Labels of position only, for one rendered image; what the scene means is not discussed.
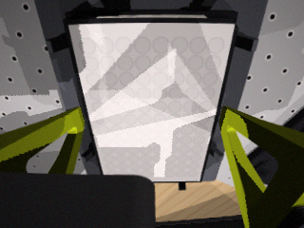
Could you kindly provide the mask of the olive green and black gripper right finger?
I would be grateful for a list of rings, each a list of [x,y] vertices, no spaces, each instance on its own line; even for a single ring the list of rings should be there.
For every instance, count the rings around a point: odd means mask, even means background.
[[[245,228],[276,228],[294,208],[304,206],[303,132],[229,106],[221,110],[219,128]],[[267,188],[237,132],[275,157],[278,168]]]

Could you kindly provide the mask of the black rectangular frame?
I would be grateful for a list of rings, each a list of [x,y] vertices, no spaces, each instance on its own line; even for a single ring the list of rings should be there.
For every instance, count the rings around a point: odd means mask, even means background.
[[[304,108],[301,109],[283,126],[304,133]],[[262,182],[268,185],[278,168],[276,159],[260,147],[256,148],[252,153],[250,153],[247,158],[255,168]]]

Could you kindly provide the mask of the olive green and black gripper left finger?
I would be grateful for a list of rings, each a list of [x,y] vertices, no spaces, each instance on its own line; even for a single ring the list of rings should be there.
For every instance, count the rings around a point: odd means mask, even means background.
[[[0,172],[27,173],[30,158],[65,133],[66,139],[48,174],[73,174],[85,119],[80,107],[0,134]]]

